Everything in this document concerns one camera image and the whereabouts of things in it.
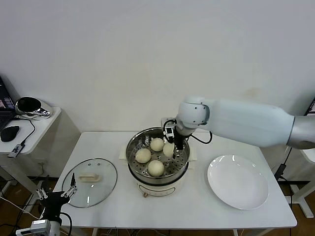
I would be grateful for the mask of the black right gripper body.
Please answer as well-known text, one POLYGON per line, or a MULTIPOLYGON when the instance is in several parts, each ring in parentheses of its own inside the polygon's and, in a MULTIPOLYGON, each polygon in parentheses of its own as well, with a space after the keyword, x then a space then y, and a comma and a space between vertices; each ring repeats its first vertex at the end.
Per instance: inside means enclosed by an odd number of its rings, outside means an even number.
POLYGON ((174 143, 175 143, 177 150, 183 150, 184 149, 184 140, 185 140, 185 136, 181 134, 179 128, 175 127, 174 143))

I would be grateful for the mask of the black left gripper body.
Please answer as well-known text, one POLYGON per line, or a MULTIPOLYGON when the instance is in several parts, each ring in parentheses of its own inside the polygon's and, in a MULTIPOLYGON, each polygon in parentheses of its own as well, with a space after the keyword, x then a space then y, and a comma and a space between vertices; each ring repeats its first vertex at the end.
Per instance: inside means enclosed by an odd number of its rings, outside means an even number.
POLYGON ((40 200, 44 207, 42 219, 61 223, 62 219, 60 218, 60 214, 62 206, 69 201, 70 197, 62 191, 48 193, 47 198, 40 200))

